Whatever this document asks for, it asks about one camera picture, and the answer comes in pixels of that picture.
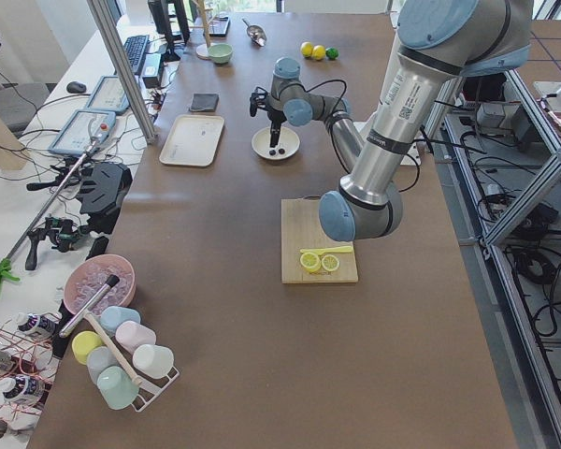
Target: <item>white desk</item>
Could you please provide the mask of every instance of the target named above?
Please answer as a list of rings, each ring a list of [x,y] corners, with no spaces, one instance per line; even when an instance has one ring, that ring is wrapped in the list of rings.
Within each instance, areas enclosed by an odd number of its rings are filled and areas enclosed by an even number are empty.
[[[121,30],[121,37],[124,41],[127,36],[149,34],[151,29],[151,27],[124,26]],[[88,93],[90,93],[100,77],[112,74],[113,70],[113,65],[108,58],[102,37],[96,32],[50,94],[47,102],[69,96],[70,94],[66,91],[66,85],[73,80],[81,81],[87,85]],[[166,84],[170,78],[171,70],[176,70],[176,66],[170,65],[167,68],[167,72],[163,77],[163,84]],[[27,131],[41,128],[61,129],[75,109],[81,109],[85,106],[87,99],[87,96],[77,96],[46,106],[39,111],[37,117],[28,126]],[[133,131],[124,134],[118,143],[116,155],[121,159],[119,162],[127,164],[135,175],[137,164],[145,147],[145,139],[143,139],[141,131],[137,127],[135,117],[130,111],[118,119],[110,136],[120,136],[124,131],[129,130]],[[29,144],[31,148],[45,150],[55,136],[55,133],[47,132],[41,133],[38,137],[35,134],[31,134],[23,138],[22,142],[28,143],[33,140]],[[111,149],[108,153],[113,154],[115,150]],[[53,159],[53,155],[47,152],[32,151],[31,154],[35,162],[44,167],[57,162]],[[96,155],[95,159],[100,159],[103,157],[103,154],[104,151],[101,151]],[[20,180],[32,177],[32,179],[23,181],[7,181],[0,178],[0,260],[10,251],[24,229],[31,223],[37,212],[50,197],[48,189],[38,192],[27,192],[25,184],[30,181],[37,181],[37,176],[35,175],[36,168],[32,163],[27,163],[21,171],[0,170],[0,176],[9,179]],[[52,181],[54,176],[51,172],[46,173],[41,177],[41,180]],[[65,189],[63,195],[73,197],[76,189],[77,187]],[[70,214],[79,215],[79,207],[80,203],[77,200],[67,201],[66,210],[61,202],[55,201],[46,215],[49,213],[58,217],[71,216]],[[87,216],[81,217],[81,220],[85,223]],[[68,253],[54,251],[51,249],[51,244],[47,239],[40,242],[37,249],[37,269],[35,271],[25,271],[24,269],[25,258],[30,247],[29,242],[26,241],[12,259],[11,272],[21,277],[21,281],[2,281],[0,326],[11,320],[19,311],[56,312],[62,299],[62,287],[73,269],[85,260],[93,240],[86,236],[75,245],[76,251]],[[14,323],[10,322],[5,329],[14,331]],[[54,372],[55,368],[52,371],[45,371],[44,374],[50,375],[50,373]],[[8,407],[5,407],[4,410],[0,411],[0,414],[6,413],[7,410]],[[19,414],[18,419],[11,423],[11,425],[14,428],[21,428],[29,423],[33,423],[35,420],[37,420],[37,416],[23,416]],[[17,441],[12,436],[6,436],[0,440],[0,449],[13,449],[24,447],[25,445],[26,442]]]

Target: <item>keyboard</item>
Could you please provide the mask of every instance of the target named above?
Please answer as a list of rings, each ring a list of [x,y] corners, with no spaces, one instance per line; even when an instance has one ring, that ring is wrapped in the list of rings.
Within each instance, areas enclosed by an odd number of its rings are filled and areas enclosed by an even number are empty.
[[[150,37],[148,35],[129,36],[124,41],[124,49],[131,64],[131,70],[134,75],[140,75],[143,63],[146,59],[146,51],[150,46]]]

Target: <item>green bowl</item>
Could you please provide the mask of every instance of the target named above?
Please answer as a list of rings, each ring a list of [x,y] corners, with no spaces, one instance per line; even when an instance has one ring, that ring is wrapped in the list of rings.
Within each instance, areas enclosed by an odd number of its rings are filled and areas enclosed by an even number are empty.
[[[209,59],[214,64],[226,64],[233,56],[233,47],[228,44],[213,44],[208,48]]]

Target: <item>metal scoop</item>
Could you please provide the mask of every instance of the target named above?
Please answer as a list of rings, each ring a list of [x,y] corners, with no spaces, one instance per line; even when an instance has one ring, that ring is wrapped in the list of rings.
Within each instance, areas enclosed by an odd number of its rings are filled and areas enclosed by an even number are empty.
[[[258,25],[251,25],[245,18],[243,18],[243,21],[247,25],[247,36],[260,47],[264,47],[266,44],[266,33],[264,29]]]

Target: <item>wooden cutting board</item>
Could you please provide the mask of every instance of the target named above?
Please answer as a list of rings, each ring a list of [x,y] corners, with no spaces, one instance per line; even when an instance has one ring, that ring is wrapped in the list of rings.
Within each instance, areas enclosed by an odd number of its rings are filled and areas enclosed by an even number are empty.
[[[321,268],[308,273],[299,263],[302,248],[352,246],[326,236],[318,220],[318,202],[317,199],[283,199],[280,203],[282,283],[357,282],[355,252],[335,253],[340,266],[333,272]]]

